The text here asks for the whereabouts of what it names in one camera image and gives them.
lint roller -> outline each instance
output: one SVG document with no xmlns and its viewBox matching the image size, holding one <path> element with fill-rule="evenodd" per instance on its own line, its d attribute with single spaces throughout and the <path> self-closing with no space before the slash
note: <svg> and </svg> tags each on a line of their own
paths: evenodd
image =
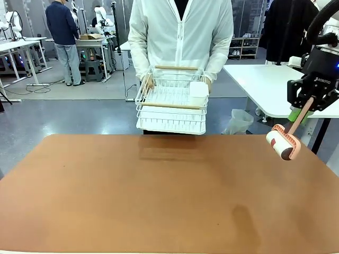
<svg viewBox="0 0 339 254">
<path fill-rule="evenodd" d="M 308 110 L 312 106 L 313 101 L 313 97 L 307 101 L 305 107 L 303 107 L 303 109 L 300 111 L 290 130 L 287 131 L 285 127 L 277 124 L 273 127 L 272 131 L 267 134 L 267 142 L 283 160 L 293 160 L 297 157 L 301 148 L 301 144 L 300 141 L 293 136 L 293 134 L 300 123 L 304 120 L 305 116 L 307 116 Z"/>
</svg>

white roll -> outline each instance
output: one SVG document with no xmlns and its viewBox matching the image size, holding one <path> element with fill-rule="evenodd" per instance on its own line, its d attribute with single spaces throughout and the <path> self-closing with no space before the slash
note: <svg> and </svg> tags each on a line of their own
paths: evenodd
<svg viewBox="0 0 339 254">
<path fill-rule="evenodd" d="M 271 131 L 266 136 L 267 142 L 283 160 L 289 160 L 293 146 L 278 132 Z"/>
</svg>

wooden handle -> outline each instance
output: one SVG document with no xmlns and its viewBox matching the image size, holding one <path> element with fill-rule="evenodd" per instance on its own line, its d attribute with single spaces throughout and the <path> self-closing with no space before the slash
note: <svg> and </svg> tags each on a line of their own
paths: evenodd
<svg viewBox="0 0 339 254">
<path fill-rule="evenodd" d="M 196 67 L 177 67 L 177 66 L 155 66 L 156 69 L 164 70 L 199 70 Z"/>
<path fill-rule="evenodd" d="M 143 102 L 142 106 L 182 108 L 185 110 L 199 110 L 200 109 L 199 106 L 173 105 L 173 104 L 161 104 L 161 103 L 151 103 L 151 102 Z"/>
<path fill-rule="evenodd" d="M 295 131 L 297 130 L 299 124 L 303 121 L 304 117 L 307 115 L 307 112 L 309 110 L 309 108 L 312 106 L 314 102 L 314 98 L 311 97 L 307 103 L 305 104 L 305 106 L 302 108 L 298 118 L 296 119 L 296 121 L 294 122 L 294 124 L 292 125 L 291 129 L 289 130 L 288 134 L 293 135 L 295 133 Z"/>
</svg>

hand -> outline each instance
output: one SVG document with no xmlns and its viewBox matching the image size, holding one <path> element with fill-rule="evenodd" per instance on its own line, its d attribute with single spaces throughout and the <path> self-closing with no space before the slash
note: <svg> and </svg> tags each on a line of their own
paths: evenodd
<svg viewBox="0 0 339 254">
<path fill-rule="evenodd" d="M 204 80 L 204 78 L 201 78 L 200 81 L 202 81 L 202 82 L 206 81 L 206 84 L 208 85 L 208 92 L 209 92 L 209 94 L 211 94 L 211 91 L 212 91 L 212 81 L 208 77 L 205 77 L 205 80 Z"/>
<path fill-rule="evenodd" d="M 154 80 L 152 74 L 147 74 L 141 81 L 142 94 L 146 96 L 150 89 L 154 89 Z"/>
</svg>

blue jacket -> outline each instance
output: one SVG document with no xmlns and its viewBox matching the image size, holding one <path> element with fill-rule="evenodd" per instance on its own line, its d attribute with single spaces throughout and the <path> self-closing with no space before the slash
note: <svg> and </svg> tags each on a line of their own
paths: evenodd
<svg viewBox="0 0 339 254">
<path fill-rule="evenodd" d="M 46 17 L 48 29 L 56 44 L 75 45 L 74 37 L 79 39 L 79 34 L 69 8 L 54 1 L 47 7 Z"/>
</svg>

